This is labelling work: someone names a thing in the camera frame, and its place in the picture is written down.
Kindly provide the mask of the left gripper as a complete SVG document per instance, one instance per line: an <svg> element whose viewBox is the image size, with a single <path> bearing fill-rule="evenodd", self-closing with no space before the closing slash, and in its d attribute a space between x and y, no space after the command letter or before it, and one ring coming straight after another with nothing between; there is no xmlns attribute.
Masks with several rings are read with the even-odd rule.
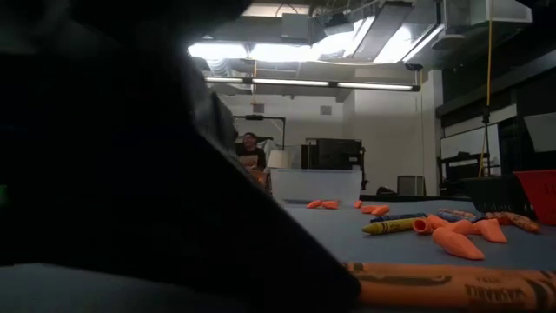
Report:
<svg viewBox="0 0 556 313"><path fill-rule="evenodd" d="M232 143L185 51L252 0L0 0L0 147L115 133Z"/></svg>

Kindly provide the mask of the yellow crayon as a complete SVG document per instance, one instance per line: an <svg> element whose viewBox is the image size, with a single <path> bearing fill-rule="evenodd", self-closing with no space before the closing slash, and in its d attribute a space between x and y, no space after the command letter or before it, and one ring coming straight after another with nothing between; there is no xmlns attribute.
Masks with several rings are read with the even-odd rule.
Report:
<svg viewBox="0 0 556 313"><path fill-rule="evenodd" d="M412 230L413 224L417 220L414 218L405 218L397 220L388 220L384 222L373 222L364 226L361 231L365 234L377 236L389 233L397 233L406 230Z"/></svg>

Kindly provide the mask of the grey-blue crayon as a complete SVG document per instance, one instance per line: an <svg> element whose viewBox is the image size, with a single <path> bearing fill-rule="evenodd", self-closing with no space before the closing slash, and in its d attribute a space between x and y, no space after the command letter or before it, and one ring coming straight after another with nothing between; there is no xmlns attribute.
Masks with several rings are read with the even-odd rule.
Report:
<svg viewBox="0 0 556 313"><path fill-rule="evenodd" d="M425 213L413 213L413 214L402 214L402 215L384 215L384 216L376 216L371 219L370 223L378 223L378 222L386 222L386 221L393 221L393 220L401 220L401 219L411 219L411 218L426 218L427 214Z"/></svg>
<svg viewBox="0 0 556 313"><path fill-rule="evenodd" d="M450 214L450 213L446 213L446 212L439 212L437 213L437 216L443 220L446 220L450 223L456 223L458 221L468 221L471 223L475 222L475 218L474 217L470 217L470 216L460 216L460 215L454 215L454 214Z"/></svg>

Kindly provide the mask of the person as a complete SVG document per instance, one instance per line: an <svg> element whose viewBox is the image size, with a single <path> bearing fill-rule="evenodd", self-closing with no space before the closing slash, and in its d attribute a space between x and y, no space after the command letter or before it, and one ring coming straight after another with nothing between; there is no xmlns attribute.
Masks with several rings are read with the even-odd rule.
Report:
<svg viewBox="0 0 556 313"><path fill-rule="evenodd" d="M237 156L242 166L248 170L264 171L267 166L266 154L258 147L257 136L252 132L243 135Z"/></svg>

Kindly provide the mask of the white lampshade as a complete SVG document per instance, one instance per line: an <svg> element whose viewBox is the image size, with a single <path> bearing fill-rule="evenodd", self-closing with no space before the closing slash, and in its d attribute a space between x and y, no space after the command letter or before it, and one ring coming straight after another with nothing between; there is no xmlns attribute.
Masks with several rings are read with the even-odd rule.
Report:
<svg viewBox="0 0 556 313"><path fill-rule="evenodd" d="M268 155L267 167L270 169L288 169L290 156L286 150L271 150Z"/></svg>

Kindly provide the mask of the black equipment cabinet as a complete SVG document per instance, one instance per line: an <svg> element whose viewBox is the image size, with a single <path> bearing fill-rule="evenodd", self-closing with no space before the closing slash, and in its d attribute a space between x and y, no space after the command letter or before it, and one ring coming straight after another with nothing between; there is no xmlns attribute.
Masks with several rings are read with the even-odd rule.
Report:
<svg viewBox="0 0 556 313"><path fill-rule="evenodd" d="M367 187L366 149L360 139L308 138L301 146L304 170L359 170L361 190Z"/></svg>

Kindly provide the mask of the ceiling light tube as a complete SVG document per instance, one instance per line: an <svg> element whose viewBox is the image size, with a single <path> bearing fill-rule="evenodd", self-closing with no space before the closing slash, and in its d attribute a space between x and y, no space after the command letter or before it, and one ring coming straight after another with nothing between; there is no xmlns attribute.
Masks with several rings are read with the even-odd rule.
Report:
<svg viewBox="0 0 556 313"><path fill-rule="evenodd" d="M329 87L330 85L330 82L327 81L277 79L277 78L252 78L251 83L266 84L266 85L308 86L308 87Z"/></svg>
<svg viewBox="0 0 556 313"><path fill-rule="evenodd" d="M343 83L336 84L336 88L353 90L389 90L389 91L415 91L419 86L383 84L383 83Z"/></svg>

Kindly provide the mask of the grey trash can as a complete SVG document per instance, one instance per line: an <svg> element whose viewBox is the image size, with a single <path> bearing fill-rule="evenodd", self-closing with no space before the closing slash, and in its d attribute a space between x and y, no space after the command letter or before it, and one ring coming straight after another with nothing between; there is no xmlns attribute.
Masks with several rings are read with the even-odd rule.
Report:
<svg viewBox="0 0 556 313"><path fill-rule="evenodd" d="M426 196L426 180L423 176L398 176L397 193L400 196Z"/></svg>

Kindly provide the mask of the black shelf unit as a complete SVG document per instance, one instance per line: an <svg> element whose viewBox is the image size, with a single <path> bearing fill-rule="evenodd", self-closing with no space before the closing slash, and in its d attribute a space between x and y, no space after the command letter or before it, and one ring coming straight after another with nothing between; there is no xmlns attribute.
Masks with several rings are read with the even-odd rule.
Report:
<svg viewBox="0 0 556 313"><path fill-rule="evenodd" d="M480 161L483 161L482 176L500 176L501 165L498 157L459 152L456 156L438 157L437 166L440 174L440 196L464 196L464 179L478 178Z"/></svg>

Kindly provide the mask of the whiteboard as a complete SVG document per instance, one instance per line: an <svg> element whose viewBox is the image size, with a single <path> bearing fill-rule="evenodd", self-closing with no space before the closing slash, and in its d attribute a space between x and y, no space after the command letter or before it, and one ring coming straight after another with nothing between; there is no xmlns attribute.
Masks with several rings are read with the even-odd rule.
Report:
<svg viewBox="0 0 556 313"><path fill-rule="evenodd" d="M492 158L500 160L499 127L497 124L488 126L489 148L484 152L489 152ZM440 140L440 155L442 159L456 157L460 152L470 155L480 154L484 139L484 128L469 130Z"/></svg>

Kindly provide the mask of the red mesh basket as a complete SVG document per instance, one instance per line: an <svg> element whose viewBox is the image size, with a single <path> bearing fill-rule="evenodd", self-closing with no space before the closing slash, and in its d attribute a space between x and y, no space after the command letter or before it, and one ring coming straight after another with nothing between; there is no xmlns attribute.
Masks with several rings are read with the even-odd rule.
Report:
<svg viewBox="0 0 556 313"><path fill-rule="evenodd" d="M517 171L522 189L538 220L556 226L556 170Z"/></svg>

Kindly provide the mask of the white panel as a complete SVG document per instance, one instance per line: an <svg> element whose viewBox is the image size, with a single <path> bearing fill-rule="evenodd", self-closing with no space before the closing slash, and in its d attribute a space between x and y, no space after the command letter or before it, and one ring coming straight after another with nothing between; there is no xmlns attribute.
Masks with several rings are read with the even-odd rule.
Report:
<svg viewBox="0 0 556 313"><path fill-rule="evenodd" d="M556 112L524 117L536 152L556 151Z"/></svg>

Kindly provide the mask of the black gantry frame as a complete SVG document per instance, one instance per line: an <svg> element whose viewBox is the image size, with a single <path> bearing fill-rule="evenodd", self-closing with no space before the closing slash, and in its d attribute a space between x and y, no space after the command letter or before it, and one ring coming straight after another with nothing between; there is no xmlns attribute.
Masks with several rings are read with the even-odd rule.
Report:
<svg viewBox="0 0 556 313"><path fill-rule="evenodd" d="M232 116L234 119L244 119L244 120L248 120L248 121L263 121L263 120L277 120L277 121L281 121L282 123L282 127L281 127L281 149L285 150L285 140L286 140L286 126L287 126L287 119L286 117L265 117L263 115L256 115L256 114L251 114L251 115L243 115L243 116L237 116L237 115L233 115Z"/></svg>

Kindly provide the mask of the black metal table frame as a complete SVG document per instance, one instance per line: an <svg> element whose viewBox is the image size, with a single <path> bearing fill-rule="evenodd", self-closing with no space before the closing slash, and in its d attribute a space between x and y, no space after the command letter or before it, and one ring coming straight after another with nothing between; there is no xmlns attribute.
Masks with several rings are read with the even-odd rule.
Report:
<svg viewBox="0 0 556 313"><path fill-rule="evenodd" d="M426 201L460 201L472 202L467 196L400 196L400 195L360 195L363 202L426 202Z"/></svg>

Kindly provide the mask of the grey metal ceiling duct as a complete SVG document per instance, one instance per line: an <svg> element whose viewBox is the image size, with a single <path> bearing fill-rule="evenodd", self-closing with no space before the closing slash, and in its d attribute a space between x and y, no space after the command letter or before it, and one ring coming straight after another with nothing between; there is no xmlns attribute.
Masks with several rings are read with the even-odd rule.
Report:
<svg viewBox="0 0 556 313"><path fill-rule="evenodd" d="M356 62L458 66L533 22L517 0L371 0L344 57Z"/></svg>

